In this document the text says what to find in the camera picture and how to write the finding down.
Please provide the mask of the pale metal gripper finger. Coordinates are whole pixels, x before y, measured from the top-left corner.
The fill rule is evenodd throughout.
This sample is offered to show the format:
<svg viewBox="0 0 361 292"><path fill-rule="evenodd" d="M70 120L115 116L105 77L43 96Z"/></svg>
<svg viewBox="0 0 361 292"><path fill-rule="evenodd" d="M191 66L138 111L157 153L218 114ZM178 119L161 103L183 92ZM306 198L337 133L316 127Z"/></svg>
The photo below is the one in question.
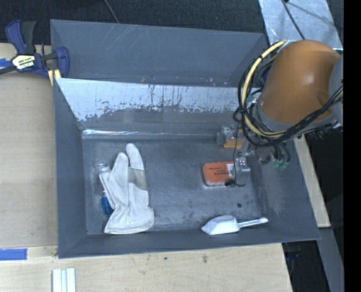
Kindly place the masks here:
<svg viewBox="0 0 361 292"><path fill-rule="evenodd" d="M246 157L236 158L235 163L235 184L245 186L249 180L251 168Z"/></svg>
<svg viewBox="0 0 361 292"><path fill-rule="evenodd" d="M239 146L240 137L238 136L239 128L234 125L221 126L220 131L217 133L216 142L221 146Z"/></svg>

